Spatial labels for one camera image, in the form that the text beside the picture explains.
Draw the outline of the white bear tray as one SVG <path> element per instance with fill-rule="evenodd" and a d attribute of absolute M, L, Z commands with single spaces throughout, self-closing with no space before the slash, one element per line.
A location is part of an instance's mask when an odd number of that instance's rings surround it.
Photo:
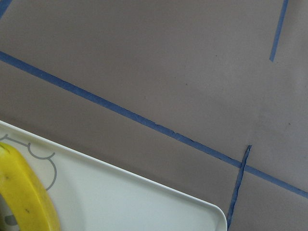
<path fill-rule="evenodd" d="M 211 203 L 55 142 L 0 124 L 45 186 L 64 231 L 225 231 Z"/>

